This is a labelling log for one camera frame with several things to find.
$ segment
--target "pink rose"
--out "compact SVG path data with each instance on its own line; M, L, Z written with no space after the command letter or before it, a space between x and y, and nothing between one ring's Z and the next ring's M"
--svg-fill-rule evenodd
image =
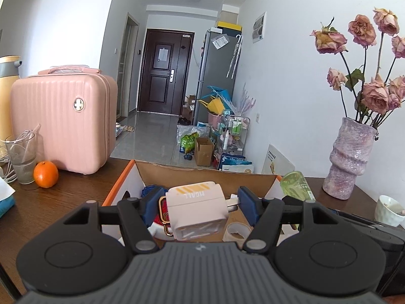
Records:
M363 47L377 44L374 27L365 15L357 15L356 19L349 23L349 33L354 36L353 42L361 44Z
M401 107L401 101L396 94L391 93L388 96L388 110L394 110L398 107Z
M391 39L392 52L396 58L405 58L405 37L394 36Z
M374 21L381 32L391 36L399 33L398 17L391 10L374 8L374 12Z
M390 93L394 93L397 97L402 100L405 97L405 76L395 78L390 80L390 85L388 87Z
M347 78L344 74L334 68L330 68L327 76L328 83L330 87L333 87L333 90L340 90L342 83L347 82Z
M385 114L388 110L388 88L385 86L379 74L371 78L370 83L365 83L362 91L364 106L373 112Z
M329 32L328 28L324 27L321 31L312 31L311 36L315 36L316 50L320 54L337 54L346 51L345 44L348 41L339 32Z

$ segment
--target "dark wooden door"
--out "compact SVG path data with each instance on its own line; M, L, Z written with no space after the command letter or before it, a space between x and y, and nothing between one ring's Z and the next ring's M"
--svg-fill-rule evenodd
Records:
M181 114L193 37L187 32L147 31L139 111Z

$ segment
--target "pink suitcase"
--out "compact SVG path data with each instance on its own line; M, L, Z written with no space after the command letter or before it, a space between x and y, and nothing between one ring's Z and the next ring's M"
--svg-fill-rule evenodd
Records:
M38 161L92 174L115 147L117 83L100 70L61 66L16 81L11 88L14 134L38 131Z

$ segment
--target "brown table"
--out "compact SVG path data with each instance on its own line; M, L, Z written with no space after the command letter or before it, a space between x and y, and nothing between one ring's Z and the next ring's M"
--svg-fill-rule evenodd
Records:
M86 200L97 200L101 204L127 163L127 160L110 158L93 175L60 171L58 183L50 189L32 189L30 186L12 184L16 190L16 205L0 218L0 262L22 293L25 289L17 273L15 260L23 245ZM323 205L373 219L376 203L358 187L355 187L349 200L341 201L322 190L323 178L307 180L316 200ZM0 303L12 302L0 286Z

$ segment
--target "yellow box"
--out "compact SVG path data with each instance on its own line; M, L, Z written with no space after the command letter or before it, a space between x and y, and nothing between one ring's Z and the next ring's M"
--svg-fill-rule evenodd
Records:
M229 29L234 29L236 31L242 31L242 26L236 25L236 24L231 24L231 23L226 23L226 22L218 21L215 26L216 27L226 27Z

